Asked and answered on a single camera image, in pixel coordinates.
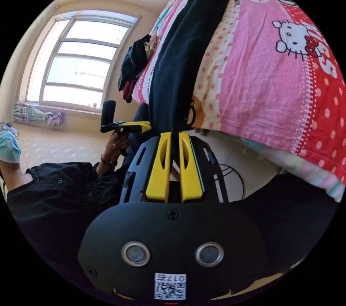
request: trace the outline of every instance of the window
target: window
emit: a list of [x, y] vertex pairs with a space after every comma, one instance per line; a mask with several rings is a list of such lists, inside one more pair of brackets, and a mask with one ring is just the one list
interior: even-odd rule
[[137, 19], [99, 13], [55, 18], [31, 68], [26, 102], [101, 109], [117, 55]]

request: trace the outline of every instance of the person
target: person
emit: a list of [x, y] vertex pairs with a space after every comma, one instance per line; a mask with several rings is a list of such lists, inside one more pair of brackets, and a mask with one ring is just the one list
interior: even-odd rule
[[[148, 121], [141, 104], [134, 121]], [[153, 131], [112, 134], [94, 166], [45, 163], [20, 171], [20, 148], [10, 133], [0, 133], [0, 170], [8, 188], [7, 205], [36, 252], [67, 281], [108, 303], [117, 297], [96, 290], [82, 271], [77, 254], [85, 230], [100, 213], [119, 203], [126, 171]], [[123, 165], [115, 170], [121, 149]], [[268, 263], [257, 279], [287, 271], [305, 258], [332, 220], [338, 203], [324, 190], [291, 175], [277, 175], [241, 201], [232, 203], [256, 223]]]

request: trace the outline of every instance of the blue face mask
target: blue face mask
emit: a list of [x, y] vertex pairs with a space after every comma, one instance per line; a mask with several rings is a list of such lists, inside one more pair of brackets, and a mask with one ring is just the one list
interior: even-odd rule
[[15, 136], [10, 132], [0, 132], [0, 160], [7, 163], [19, 163], [21, 149]]

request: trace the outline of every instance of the bracelet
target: bracelet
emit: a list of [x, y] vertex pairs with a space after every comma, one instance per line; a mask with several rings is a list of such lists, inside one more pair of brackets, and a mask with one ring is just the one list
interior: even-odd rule
[[101, 155], [101, 162], [106, 164], [107, 166], [111, 166], [111, 164], [114, 164], [114, 166], [116, 166], [116, 163], [113, 162], [106, 162], [103, 158], [102, 158], [103, 154]]

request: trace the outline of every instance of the qr code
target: qr code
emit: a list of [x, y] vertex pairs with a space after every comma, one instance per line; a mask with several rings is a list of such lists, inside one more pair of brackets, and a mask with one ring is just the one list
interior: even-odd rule
[[155, 299], [185, 300], [185, 283], [155, 281]]

